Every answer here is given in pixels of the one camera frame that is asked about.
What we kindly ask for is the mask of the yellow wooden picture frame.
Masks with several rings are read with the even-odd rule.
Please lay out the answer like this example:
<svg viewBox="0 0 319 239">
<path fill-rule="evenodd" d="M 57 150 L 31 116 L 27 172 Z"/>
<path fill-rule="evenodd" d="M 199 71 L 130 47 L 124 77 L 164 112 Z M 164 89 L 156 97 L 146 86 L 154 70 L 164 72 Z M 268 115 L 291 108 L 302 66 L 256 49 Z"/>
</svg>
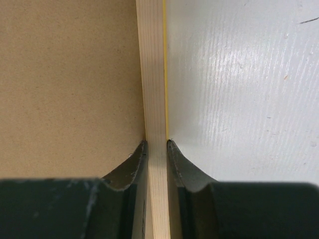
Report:
<svg viewBox="0 0 319 239">
<path fill-rule="evenodd" d="M 153 235 L 170 238 L 166 142 L 167 42 L 166 2 L 136 2 L 146 140 L 149 145 L 149 183 Z"/>
</svg>

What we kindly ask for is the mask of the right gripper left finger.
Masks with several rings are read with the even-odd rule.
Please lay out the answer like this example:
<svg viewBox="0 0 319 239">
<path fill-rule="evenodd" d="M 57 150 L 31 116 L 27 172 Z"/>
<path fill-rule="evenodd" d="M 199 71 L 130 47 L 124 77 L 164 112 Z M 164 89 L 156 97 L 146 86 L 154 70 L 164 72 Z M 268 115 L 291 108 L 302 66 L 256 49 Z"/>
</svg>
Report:
<svg viewBox="0 0 319 239">
<path fill-rule="evenodd" d="M 2 179 L 3 239 L 143 239 L 148 144 L 102 178 Z"/>
</svg>

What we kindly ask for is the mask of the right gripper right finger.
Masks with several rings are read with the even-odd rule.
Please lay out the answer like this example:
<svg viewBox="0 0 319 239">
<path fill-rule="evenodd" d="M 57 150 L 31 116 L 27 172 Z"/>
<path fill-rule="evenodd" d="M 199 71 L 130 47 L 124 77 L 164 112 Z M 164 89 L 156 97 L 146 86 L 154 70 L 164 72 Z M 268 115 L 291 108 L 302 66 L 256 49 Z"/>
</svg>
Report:
<svg viewBox="0 0 319 239">
<path fill-rule="evenodd" d="M 316 239 L 319 189 L 310 183 L 219 182 L 167 142 L 173 239 Z"/>
</svg>

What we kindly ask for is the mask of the brown backing board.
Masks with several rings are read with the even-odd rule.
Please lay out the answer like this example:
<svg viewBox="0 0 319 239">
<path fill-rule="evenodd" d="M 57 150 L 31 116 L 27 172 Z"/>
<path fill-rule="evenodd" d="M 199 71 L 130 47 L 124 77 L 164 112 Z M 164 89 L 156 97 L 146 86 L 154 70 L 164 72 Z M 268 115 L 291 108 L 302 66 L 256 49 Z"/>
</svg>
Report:
<svg viewBox="0 0 319 239">
<path fill-rule="evenodd" d="M 145 140 L 134 0 L 0 3 L 0 180 L 102 178 Z"/>
</svg>

